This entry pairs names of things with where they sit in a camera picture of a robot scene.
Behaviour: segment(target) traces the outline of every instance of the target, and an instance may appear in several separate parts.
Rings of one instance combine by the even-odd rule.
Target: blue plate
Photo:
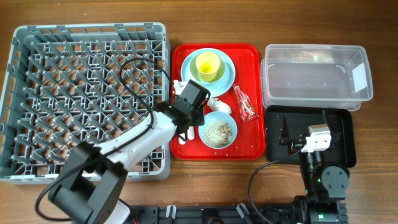
[[[198,54],[203,52],[213,52],[217,54],[225,63],[224,75],[214,83],[208,83],[205,86],[211,93],[211,97],[217,97],[227,92],[235,81],[235,66],[232,60],[224,52],[217,49],[199,49],[192,52],[185,58],[181,66],[181,80],[188,81],[189,79],[196,81],[191,73],[191,62]]]
[[[229,124],[229,127],[231,128],[231,132],[232,132],[232,136],[229,138],[228,143],[223,146],[220,146],[220,147],[209,146],[207,144],[207,142],[205,141],[205,129],[209,126],[209,124],[211,124],[213,121],[216,121],[216,120],[222,120],[222,121],[227,122]],[[224,148],[230,146],[235,141],[236,136],[238,135],[238,127],[236,125],[235,120],[230,115],[220,112],[220,111],[214,111],[214,112],[206,114],[205,124],[199,126],[198,132],[199,132],[200,140],[203,143],[205,143],[205,145],[207,145],[208,147],[213,148],[213,149],[224,149]]]

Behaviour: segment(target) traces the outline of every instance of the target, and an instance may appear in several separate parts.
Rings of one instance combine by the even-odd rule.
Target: plastic container
[[[237,83],[250,97],[256,113],[263,114],[259,52],[250,44],[182,44],[173,51],[172,80],[181,80],[183,61],[190,53],[202,48],[218,49],[230,57],[236,70],[234,83]],[[182,160],[208,161],[261,157],[266,149],[264,117],[243,122],[239,114],[238,100],[232,88],[217,98],[232,109],[230,115],[235,120],[239,133],[235,141],[224,149],[212,149],[200,140],[198,127],[195,127],[194,140],[188,140],[184,145],[181,145],[177,138],[170,142],[173,155]],[[205,106],[204,109],[205,114],[212,112],[209,106]]]
[[[0,102],[0,181],[50,183],[73,146],[116,138],[144,119],[147,111],[118,83],[119,67],[133,57],[151,58],[169,73],[170,42],[163,24],[17,28]],[[168,79],[152,67],[139,62],[124,72],[150,106],[169,98]],[[160,180],[169,174],[166,144],[130,170],[127,180]]]
[[[369,62],[361,46],[271,44],[261,70],[265,107],[358,110],[373,97]]]

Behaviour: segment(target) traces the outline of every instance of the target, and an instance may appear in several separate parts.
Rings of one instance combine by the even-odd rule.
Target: blue bowl
[[[232,136],[230,137],[229,142],[227,144],[221,146],[221,147],[209,146],[206,143],[205,136],[204,136],[204,132],[205,132],[205,129],[207,128],[207,126],[209,124],[211,124],[213,121],[216,121],[216,120],[222,120],[222,121],[227,122],[229,124],[229,126],[231,128],[231,132],[232,132]],[[207,145],[208,147],[213,148],[213,149],[224,149],[224,148],[230,146],[232,144],[232,142],[235,141],[236,135],[238,133],[238,127],[236,125],[235,120],[230,115],[228,115],[226,113],[223,113],[223,112],[214,111],[214,112],[206,114],[206,116],[205,116],[205,124],[202,125],[202,126],[199,126],[198,131],[199,131],[200,140],[203,143],[205,143],[205,145]]]

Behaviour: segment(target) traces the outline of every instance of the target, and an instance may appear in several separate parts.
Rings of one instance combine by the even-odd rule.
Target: red tray
[[[174,138],[170,143],[171,151],[175,157],[183,160],[257,159],[266,149],[259,52],[250,44],[182,44],[173,52],[172,80],[181,81],[181,66],[190,53],[207,47],[218,49],[231,58],[236,71],[234,83],[237,83],[250,97],[259,118],[243,122],[239,114],[238,100],[231,87],[218,98],[232,109],[231,116],[238,126],[238,135],[234,143],[225,149],[207,147],[200,140],[196,127],[194,140],[188,140],[181,145],[178,143],[178,138]],[[211,109],[205,106],[205,114],[209,112]]]

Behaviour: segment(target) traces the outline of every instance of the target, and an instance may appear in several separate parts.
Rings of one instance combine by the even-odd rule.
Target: yellow cup
[[[220,68],[220,58],[213,52],[203,52],[197,57],[196,66],[199,77],[204,82],[211,82]]]

